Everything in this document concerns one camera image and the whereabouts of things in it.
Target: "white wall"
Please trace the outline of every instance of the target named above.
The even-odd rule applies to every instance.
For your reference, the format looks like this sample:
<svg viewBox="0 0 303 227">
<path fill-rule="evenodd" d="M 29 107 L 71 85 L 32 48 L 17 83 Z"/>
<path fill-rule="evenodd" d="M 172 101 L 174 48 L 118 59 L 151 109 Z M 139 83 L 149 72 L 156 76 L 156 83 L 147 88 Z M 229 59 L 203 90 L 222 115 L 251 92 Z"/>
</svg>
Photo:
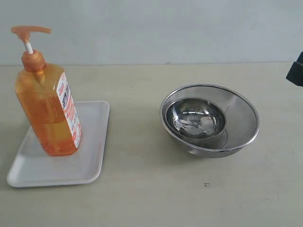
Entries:
<svg viewBox="0 0 303 227">
<path fill-rule="evenodd" d="M 15 25 L 58 64 L 294 61 L 303 51 L 302 0 L 6 0 L 0 64 L 20 64 Z"/>
</svg>

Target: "orange soap bottle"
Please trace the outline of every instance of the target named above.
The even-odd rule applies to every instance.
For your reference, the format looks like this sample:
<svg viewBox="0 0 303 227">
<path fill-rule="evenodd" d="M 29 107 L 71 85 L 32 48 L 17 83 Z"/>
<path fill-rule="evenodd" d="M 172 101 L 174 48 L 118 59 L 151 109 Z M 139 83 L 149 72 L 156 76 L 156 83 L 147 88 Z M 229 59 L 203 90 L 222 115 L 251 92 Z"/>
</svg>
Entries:
<svg viewBox="0 0 303 227">
<path fill-rule="evenodd" d="M 15 26 L 11 31 L 26 48 L 21 58 L 24 69 L 15 83 L 16 95 L 42 148 L 51 156 L 76 152 L 82 131 L 64 69 L 46 63 L 43 55 L 33 50 L 29 42 L 31 32 L 49 34 L 51 30 Z"/>
</svg>

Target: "white pump tube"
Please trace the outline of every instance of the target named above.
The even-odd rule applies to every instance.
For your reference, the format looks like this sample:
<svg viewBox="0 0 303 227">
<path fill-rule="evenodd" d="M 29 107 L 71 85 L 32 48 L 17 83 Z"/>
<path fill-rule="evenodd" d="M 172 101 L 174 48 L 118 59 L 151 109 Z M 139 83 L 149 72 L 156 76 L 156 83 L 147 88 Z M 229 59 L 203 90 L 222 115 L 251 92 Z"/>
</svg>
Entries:
<svg viewBox="0 0 303 227">
<path fill-rule="evenodd" d="M 27 51 L 28 54 L 32 54 L 33 53 L 33 48 L 32 45 L 30 44 L 30 42 L 28 43 L 24 43 L 25 49 Z"/>
</svg>

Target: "black object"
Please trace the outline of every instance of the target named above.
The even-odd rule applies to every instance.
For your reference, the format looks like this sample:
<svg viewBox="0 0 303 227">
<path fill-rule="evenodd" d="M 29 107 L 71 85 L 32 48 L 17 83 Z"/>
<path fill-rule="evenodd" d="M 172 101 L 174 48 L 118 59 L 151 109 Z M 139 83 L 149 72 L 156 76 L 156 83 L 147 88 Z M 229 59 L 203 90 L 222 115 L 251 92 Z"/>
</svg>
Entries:
<svg viewBox="0 0 303 227">
<path fill-rule="evenodd" d="M 291 66 L 286 79 L 303 87 L 303 52 L 300 54 L 298 60 Z"/>
</svg>

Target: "soap bottle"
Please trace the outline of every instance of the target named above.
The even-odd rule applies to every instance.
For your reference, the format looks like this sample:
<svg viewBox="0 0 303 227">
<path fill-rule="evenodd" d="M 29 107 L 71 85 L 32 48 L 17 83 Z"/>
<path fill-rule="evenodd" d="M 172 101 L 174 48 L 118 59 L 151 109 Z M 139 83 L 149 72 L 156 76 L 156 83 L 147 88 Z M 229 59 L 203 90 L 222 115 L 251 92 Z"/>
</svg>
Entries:
<svg viewBox="0 0 303 227">
<path fill-rule="evenodd" d="M 50 156 L 73 154 L 79 147 L 82 131 L 64 69 L 46 63 L 29 42 L 31 32 L 49 34 L 51 29 L 15 26 L 11 31 L 26 49 L 15 92 L 42 148 Z"/>
</svg>

